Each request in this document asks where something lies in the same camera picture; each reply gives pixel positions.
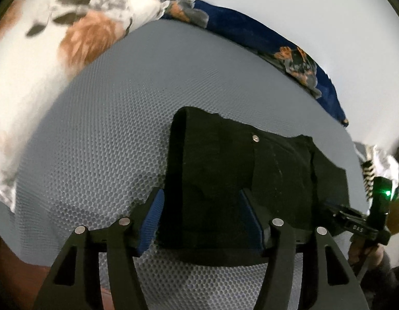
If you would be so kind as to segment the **person's right hand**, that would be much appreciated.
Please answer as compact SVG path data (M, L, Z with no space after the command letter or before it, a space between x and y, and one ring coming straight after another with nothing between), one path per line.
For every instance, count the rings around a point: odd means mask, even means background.
M350 239L348 262L356 276L361 272L371 271L388 274L392 270L390 258L382 244L356 235Z

